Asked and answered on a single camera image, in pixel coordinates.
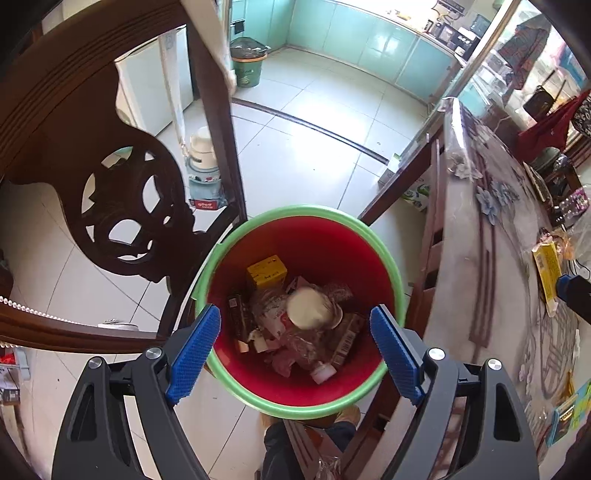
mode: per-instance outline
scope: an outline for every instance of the handbag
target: handbag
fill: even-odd
[[[552,70],[546,80],[542,82],[542,85],[538,85],[535,88],[534,94],[523,105],[523,110],[525,110],[536,122],[540,122],[545,118],[546,115],[548,115],[550,109],[553,107],[556,99],[560,96],[562,89],[566,84],[565,79],[562,83],[562,87],[560,87],[560,90],[558,91],[558,95],[556,95],[556,98],[552,97],[552,95],[548,93],[548,90],[544,88],[544,85],[552,78],[552,75],[555,73],[556,70]]]
[[[572,122],[577,132],[591,138],[591,94],[587,95],[583,104],[574,113]]]

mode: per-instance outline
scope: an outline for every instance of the red object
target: red object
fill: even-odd
[[[14,353],[9,353],[7,355],[0,356],[0,364],[16,365],[17,360],[14,358]]]
[[[566,148],[566,138],[569,134],[569,123],[588,95],[589,90],[581,93],[580,96],[566,102],[541,122],[518,134],[515,144],[515,158],[531,163],[547,147],[556,147],[563,151]]]
[[[214,345],[217,356],[228,373],[247,390],[278,404],[315,406],[351,393],[382,361],[369,332],[369,322],[355,340],[344,366],[322,385],[317,385],[297,365],[293,366],[291,376],[284,378],[265,364],[266,355],[237,353],[227,298],[237,291],[249,291],[246,268],[272,255],[278,255],[287,267],[285,285],[297,275],[318,285],[344,282],[355,296],[353,308],[359,313],[369,315],[371,308],[380,303],[394,312],[394,292],[388,271],[365,240],[332,220],[311,216],[282,218],[244,236],[216,269],[208,301],[222,312],[222,331]]]

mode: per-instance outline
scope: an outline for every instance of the yellow box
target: yellow box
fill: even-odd
[[[256,288],[272,287],[282,283],[287,276],[287,269],[277,255],[261,260],[246,270]]]

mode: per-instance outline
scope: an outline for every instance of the blue gripper pad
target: blue gripper pad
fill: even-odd
[[[165,395],[171,405],[191,393],[220,333],[221,324],[220,310],[211,305],[170,366],[170,383]]]
[[[380,307],[372,309],[369,325],[396,388],[413,405],[419,405],[425,397],[421,387],[419,366],[409,353],[404,341]]]

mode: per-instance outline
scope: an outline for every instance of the person's foot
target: person's foot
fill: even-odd
[[[361,411],[359,407],[357,405],[351,405],[350,407],[347,407],[341,413],[339,413],[339,415],[335,419],[335,423],[337,423],[338,421],[348,421],[349,423],[355,425],[355,428],[357,428],[357,425],[359,424],[360,420]]]
[[[278,419],[276,417],[271,417],[270,415],[267,415],[266,413],[261,413],[261,424],[262,424],[263,433],[266,433],[267,428],[269,428],[274,423],[277,423],[278,421],[281,421],[281,419]]]

